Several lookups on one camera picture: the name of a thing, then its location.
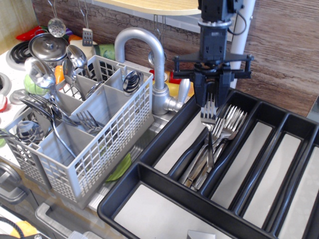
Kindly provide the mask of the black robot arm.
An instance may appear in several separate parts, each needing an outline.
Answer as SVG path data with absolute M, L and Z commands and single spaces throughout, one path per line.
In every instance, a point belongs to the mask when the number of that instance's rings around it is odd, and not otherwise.
M 205 106 L 208 94 L 212 94 L 216 107 L 223 105 L 230 83 L 251 77 L 254 57 L 226 51 L 231 18 L 243 7 L 241 0 L 200 0 L 199 51 L 175 56 L 173 60 L 174 77 L 193 82 L 195 100 L 200 107 Z

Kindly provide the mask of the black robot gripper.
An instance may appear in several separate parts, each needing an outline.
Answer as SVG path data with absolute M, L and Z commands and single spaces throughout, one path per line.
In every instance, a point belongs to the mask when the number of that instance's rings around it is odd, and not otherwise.
M 173 74 L 175 78 L 193 78 L 195 100 L 200 107 L 206 104 L 206 80 L 216 79 L 215 105 L 222 106 L 233 79 L 251 78 L 250 66 L 254 57 L 226 51 L 231 21 L 199 21 L 198 24 L 199 51 L 175 56 Z

